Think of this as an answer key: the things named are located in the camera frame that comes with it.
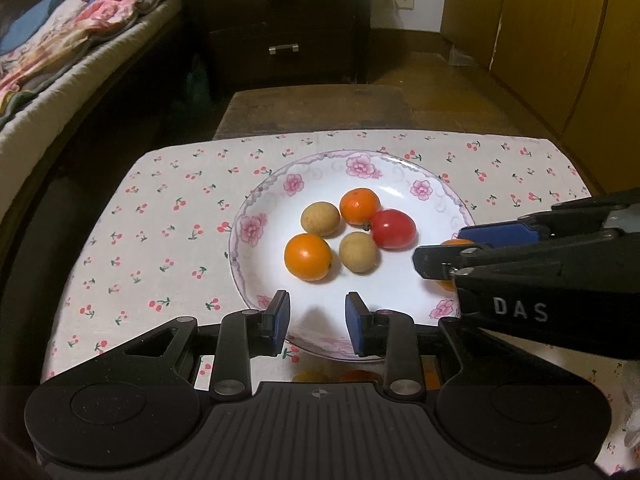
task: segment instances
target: metal handle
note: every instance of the metal handle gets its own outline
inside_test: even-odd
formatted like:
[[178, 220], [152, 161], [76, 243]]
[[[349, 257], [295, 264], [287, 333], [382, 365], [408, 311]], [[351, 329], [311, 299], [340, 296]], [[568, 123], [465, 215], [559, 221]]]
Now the metal handle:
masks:
[[300, 46], [297, 43], [291, 43], [288, 45], [276, 45], [269, 47], [269, 54], [275, 56], [279, 52], [284, 52], [286, 50], [290, 50], [291, 52], [299, 52]]

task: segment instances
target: red tomato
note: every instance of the red tomato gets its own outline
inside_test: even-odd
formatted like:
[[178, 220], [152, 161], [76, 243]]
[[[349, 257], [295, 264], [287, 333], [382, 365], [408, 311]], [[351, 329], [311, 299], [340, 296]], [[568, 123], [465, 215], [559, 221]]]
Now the red tomato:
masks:
[[378, 211], [365, 227], [378, 247], [404, 249], [414, 243], [415, 223], [409, 215], [397, 209]]

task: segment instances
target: blanket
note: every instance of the blanket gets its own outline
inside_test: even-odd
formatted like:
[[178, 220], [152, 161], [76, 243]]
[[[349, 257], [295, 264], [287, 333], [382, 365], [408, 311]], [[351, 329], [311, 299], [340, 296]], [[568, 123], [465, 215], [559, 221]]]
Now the blanket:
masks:
[[161, 0], [65, 0], [25, 43], [0, 56], [0, 129], [97, 43], [110, 40]]

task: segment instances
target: cherry print tablecloth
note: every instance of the cherry print tablecloth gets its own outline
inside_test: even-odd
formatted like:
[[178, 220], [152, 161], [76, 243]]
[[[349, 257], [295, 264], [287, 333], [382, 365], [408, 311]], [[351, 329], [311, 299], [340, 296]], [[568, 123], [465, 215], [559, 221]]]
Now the cherry print tablecloth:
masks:
[[[210, 324], [243, 309], [227, 251], [230, 224], [245, 196], [292, 160], [351, 149], [385, 152], [427, 168], [453, 188], [476, 223], [511, 220], [589, 195], [568, 159], [540, 139], [350, 130], [215, 140], [147, 153], [118, 187], [69, 276], [43, 380], [174, 317]], [[366, 185], [369, 175], [362, 176]], [[443, 296], [431, 317], [456, 312], [455, 300]], [[640, 464], [640, 446], [624, 444], [624, 363], [509, 340], [587, 377], [609, 398], [613, 424], [597, 462], [604, 471]], [[203, 359], [196, 387], [206, 388], [211, 362]], [[276, 358], [252, 360], [252, 375], [255, 388], [261, 380], [290, 380], [301, 370], [337, 378], [354, 367], [285, 344]], [[359, 368], [382, 371], [380, 364]]]

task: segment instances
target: white floral plate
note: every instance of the white floral plate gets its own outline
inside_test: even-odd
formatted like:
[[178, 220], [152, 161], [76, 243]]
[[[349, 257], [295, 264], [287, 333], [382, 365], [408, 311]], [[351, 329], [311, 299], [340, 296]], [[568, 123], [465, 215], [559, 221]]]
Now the white floral plate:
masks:
[[[353, 354], [344, 321], [344, 297], [356, 291], [371, 310], [405, 312], [416, 323], [436, 324], [457, 313], [454, 295], [414, 271], [414, 247], [381, 251], [380, 265], [369, 275], [344, 268], [337, 256], [329, 275], [304, 282], [291, 275], [283, 260], [291, 237], [303, 232], [300, 215], [313, 202], [339, 204], [350, 189], [368, 187], [384, 208], [414, 219], [416, 245], [439, 244], [473, 225], [462, 200], [437, 176], [401, 158], [378, 152], [319, 153], [272, 173], [244, 201], [229, 240], [231, 273], [250, 308], [264, 309], [276, 290], [289, 291], [291, 319], [287, 339], [314, 354], [342, 361]], [[343, 224], [327, 242], [337, 254], [340, 240], [356, 229]]]

